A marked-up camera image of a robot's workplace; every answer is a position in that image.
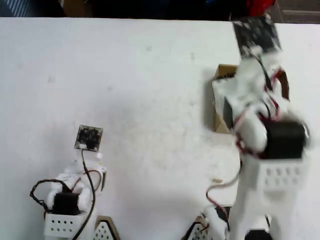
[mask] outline cable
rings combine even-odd
[[[96,204],[96,192],[95,192],[95,187],[94,187],[94,184],[92,182],[92,179],[90,177],[90,173],[87,169],[87,166],[86,166],[86,163],[85,163],[85,158],[84,158],[84,150],[81,149],[81,156],[82,156],[82,164],[83,164],[83,169],[89,179],[89,182],[90,182],[90,186],[91,186],[91,191],[92,191],[92,205],[91,205],[91,208],[90,208],[90,211],[88,213],[88,216],[86,217],[86,219],[84,220],[83,224],[81,225],[81,227],[79,228],[78,232],[74,235],[74,237],[72,238],[72,240],[76,240],[80,234],[82,233],[82,231],[84,230],[84,228],[86,227],[90,217],[91,217],[91,214],[92,212],[94,211],[94,207],[95,207],[95,204]]]
[[[100,174],[100,172],[99,172],[98,170],[89,170],[88,172],[89,172],[89,173],[91,173],[91,172],[96,172],[96,173],[99,174],[99,177],[100,177],[100,179],[99,179],[99,184],[97,185],[96,189],[94,190],[94,191],[96,192],[96,191],[98,190],[98,188],[99,188],[99,185],[101,184],[101,181],[102,181],[101,174]],[[74,183],[74,185],[73,185],[73,188],[71,188],[71,191],[72,191],[72,192],[74,191],[76,185],[78,184],[78,182],[79,182],[80,180],[81,180],[81,177],[79,177],[79,178],[75,181],[75,183]]]
[[[262,64],[262,61],[261,61],[261,58],[260,57],[257,57],[257,56],[254,56],[255,59],[258,61],[258,63],[261,65],[262,67],[262,71],[264,73],[264,77],[265,77],[265,85],[266,87],[270,90],[270,91],[273,91],[273,88],[272,88],[272,85],[271,85],[271,80],[269,78],[269,75],[267,73],[267,70],[265,69],[264,65]]]
[[[268,105],[265,103],[265,101],[261,100],[263,102],[263,104],[266,107],[266,110],[268,111],[268,119],[271,120],[271,113],[270,113],[270,108],[268,107]]]
[[[212,198],[209,197],[209,192],[212,189],[223,189],[223,188],[227,188],[227,187],[232,186],[238,180],[240,172],[241,172],[241,161],[240,161],[239,170],[238,170],[236,176],[232,180],[230,180],[229,182],[226,182],[226,183],[212,185],[205,192],[205,196],[209,200],[209,202],[211,202],[213,205],[215,205],[216,207],[218,207],[219,209],[221,209],[223,211],[223,213],[225,215],[225,219],[226,219],[226,225],[228,227],[228,231],[229,232],[230,232],[230,224],[229,224],[229,221],[228,221],[228,213],[227,213],[226,209],[223,206],[221,206],[219,203],[217,203],[215,200],[213,200]]]
[[[265,215],[265,220],[266,220],[266,224],[268,225],[268,227],[270,228],[270,221],[267,215]]]
[[[38,185],[43,184],[43,183],[59,183],[62,185],[62,192],[71,192],[70,188],[61,180],[58,179],[43,179],[38,181],[33,187],[32,190],[30,191],[30,197],[33,198],[39,205],[41,205],[44,208],[44,211],[46,213],[50,212],[50,209],[48,208],[47,204],[45,203],[44,200],[39,200],[35,196],[35,190],[38,187]]]

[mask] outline red wire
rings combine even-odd
[[[228,221],[228,213],[227,213],[227,211],[226,211],[226,209],[223,207],[223,206],[221,206],[219,203],[217,203],[215,200],[213,200],[211,197],[209,197],[209,191],[210,191],[210,187],[206,190],[206,192],[205,192],[205,196],[206,196],[206,199],[208,199],[208,201],[210,202],[210,203],[212,203],[213,205],[215,205],[216,207],[218,207],[219,209],[221,209],[222,211],[223,211],[223,213],[224,213],[224,215],[225,215],[225,219]]]

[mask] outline white surface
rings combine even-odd
[[[278,31],[290,98],[312,129],[320,122],[320,26]],[[207,204],[211,179],[227,181],[239,167],[233,139],[205,125],[210,78],[219,63],[239,61],[229,22],[1,18],[2,238],[43,238],[43,209],[29,192],[63,171],[84,124],[104,128],[108,173],[99,214],[112,217],[124,240],[180,239]],[[319,239],[312,184],[319,152],[311,153],[292,240]],[[236,187],[212,195],[230,204]],[[48,189],[37,196],[45,199]]]

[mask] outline white plastic part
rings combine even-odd
[[[47,213],[44,222],[44,235],[60,238],[72,238],[86,218],[81,215],[60,215]]]
[[[94,231],[93,240],[114,240],[109,226],[106,222],[101,221]]]
[[[227,224],[218,216],[215,207],[207,207],[204,211],[204,214],[206,215],[206,218],[210,224],[208,235],[214,240],[225,240]]]
[[[78,208],[80,211],[88,211],[91,206],[92,190],[91,188],[84,187],[78,197]]]
[[[201,231],[204,227],[197,223],[193,226],[190,236],[187,240],[211,240],[206,230]]]
[[[305,181],[308,161],[260,160],[242,154],[242,169],[234,205],[230,210],[229,240],[243,240],[261,216],[272,217],[273,240],[290,239],[290,219],[298,190]]]

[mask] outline cardboard box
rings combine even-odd
[[[213,81],[217,79],[230,78],[236,73],[237,67],[238,67],[237,65],[219,64],[214,74]],[[286,72],[284,70],[280,70],[277,78],[281,83],[282,97],[289,100],[289,83],[288,83]],[[213,131],[220,134],[230,133],[225,121],[216,112],[215,106],[213,107]]]

